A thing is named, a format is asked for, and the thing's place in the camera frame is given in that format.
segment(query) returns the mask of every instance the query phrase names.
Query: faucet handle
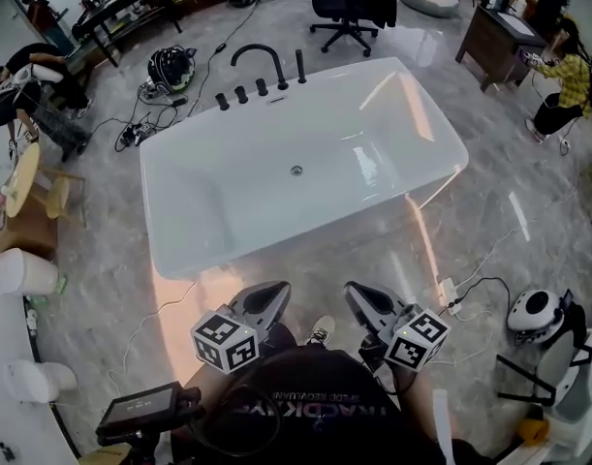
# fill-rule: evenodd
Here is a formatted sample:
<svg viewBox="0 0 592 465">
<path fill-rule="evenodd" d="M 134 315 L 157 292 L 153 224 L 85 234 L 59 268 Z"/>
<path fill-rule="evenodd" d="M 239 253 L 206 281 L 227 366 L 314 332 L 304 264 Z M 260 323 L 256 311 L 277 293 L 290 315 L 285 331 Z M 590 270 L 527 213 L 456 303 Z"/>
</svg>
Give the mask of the faucet handle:
<svg viewBox="0 0 592 465">
<path fill-rule="evenodd" d="M 229 102 L 227 102 L 227 98 L 225 97 L 224 93 L 218 93 L 216 95 L 216 100 L 218 101 L 220 110 L 229 110 Z"/>
<path fill-rule="evenodd" d="M 267 87 L 265 86 L 265 81 L 263 79 L 257 79 L 255 81 L 255 84 L 257 84 L 257 90 L 259 91 L 260 97 L 264 97 L 265 95 L 267 95 Z"/>
<path fill-rule="evenodd" d="M 245 104 L 246 102 L 248 102 L 248 97 L 246 96 L 246 90 L 244 89 L 243 86 L 238 86 L 235 89 L 235 95 L 237 95 L 237 99 L 239 100 L 239 102 L 241 104 Z"/>
<path fill-rule="evenodd" d="M 296 50 L 296 62 L 297 75 L 299 76 L 297 82 L 304 84 L 306 82 L 306 76 L 304 75 L 304 59 L 302 58 L 302 50 Z"/>
</svg>

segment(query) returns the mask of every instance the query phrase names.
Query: wooden desk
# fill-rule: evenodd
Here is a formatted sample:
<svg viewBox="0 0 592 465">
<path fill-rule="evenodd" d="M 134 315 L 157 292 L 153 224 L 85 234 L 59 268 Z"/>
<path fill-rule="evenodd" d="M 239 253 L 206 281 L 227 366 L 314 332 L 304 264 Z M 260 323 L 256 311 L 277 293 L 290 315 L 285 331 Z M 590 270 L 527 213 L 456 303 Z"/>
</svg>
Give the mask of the wooden desk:
<svg viewBox="0 0 592 465">
<path fill-rule="evenodd" d="M 44 206 L 29 198 L 16 217 L 11 218 L 1 212 L 0 254 L 19 248 L 50 260 L 57 245 L 56 229 L 56 221 L 47 218 Z"/>
<path fill-rule="evenodd" d="M 516 58 L 517 51 L 526 51 L 541 55 L 547 43 L 525 21 L 534 36 L 525 35 L 514 29 L 497 12 L 477 7 L 472 17 L 468 32 L 455 57 L 461 62 L 468 52 L 484 70 L 486 76 L 481 83 L 481 91 L 494 82 L 514 81 L 520 85 L 528 75 L 529 68 Z"/>
<path fill-rule="evenodd" d="M 16 217 L 31 192 L 37 168 L 40 164 L 40 145 L 31 144 L 22 154 L 9 180 L 8 196 L 5 203 L 7 215 Z"/>
</svg>

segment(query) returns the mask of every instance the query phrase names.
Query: small monitor screen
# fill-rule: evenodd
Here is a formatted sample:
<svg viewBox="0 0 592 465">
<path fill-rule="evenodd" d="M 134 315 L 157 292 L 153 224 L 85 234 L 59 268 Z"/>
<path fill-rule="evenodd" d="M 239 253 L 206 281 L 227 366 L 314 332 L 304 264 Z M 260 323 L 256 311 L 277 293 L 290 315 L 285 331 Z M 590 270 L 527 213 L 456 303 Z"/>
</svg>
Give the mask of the small monitor screen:
<svg viewBox="0 0 592 465">
<path fill-rule="evenodd" d="M 109 412 L 106 422 L 120 422 L 164 412 L 171 406 L 171 395 L 172 388 L 169 387 L 139 398 L 115 403 Z"/>
</svg>

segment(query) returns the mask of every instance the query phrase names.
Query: wooden round table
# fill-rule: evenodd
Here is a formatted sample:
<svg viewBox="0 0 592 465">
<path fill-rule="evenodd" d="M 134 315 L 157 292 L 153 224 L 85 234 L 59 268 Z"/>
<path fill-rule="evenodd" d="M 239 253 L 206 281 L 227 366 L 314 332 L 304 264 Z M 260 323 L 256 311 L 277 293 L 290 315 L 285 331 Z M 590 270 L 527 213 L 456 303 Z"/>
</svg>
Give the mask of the wooden round table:
<svg viewBox="0 0 592 465">
<path fill-rule="evenodd" d="M 31 144 L 22 154 L 7 185 L 7 215 L 16 217 L 28 198 L 40 164 L 40 146 Z"/>
</svg>

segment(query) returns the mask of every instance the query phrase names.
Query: yellow shirt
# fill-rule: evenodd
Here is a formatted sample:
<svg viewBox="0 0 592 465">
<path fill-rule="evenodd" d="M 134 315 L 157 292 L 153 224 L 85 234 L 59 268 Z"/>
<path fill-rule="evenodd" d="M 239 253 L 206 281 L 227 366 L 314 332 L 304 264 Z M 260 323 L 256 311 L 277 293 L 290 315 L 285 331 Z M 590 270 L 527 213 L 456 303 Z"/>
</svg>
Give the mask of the yellow shirt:
<svg viewBox="0 0 592 465">
<path fill-rule="evenodd" d="M 550 67 L 545 64 L 537 66 L 537 71 L 546 78 L 563 80 L 558 107 L 565 109 L 579 105 L 586 116 L 591 111 L 590 98 L 590 66 L 578 55 L 567 55 L 560 64 Z"/>
</svg>

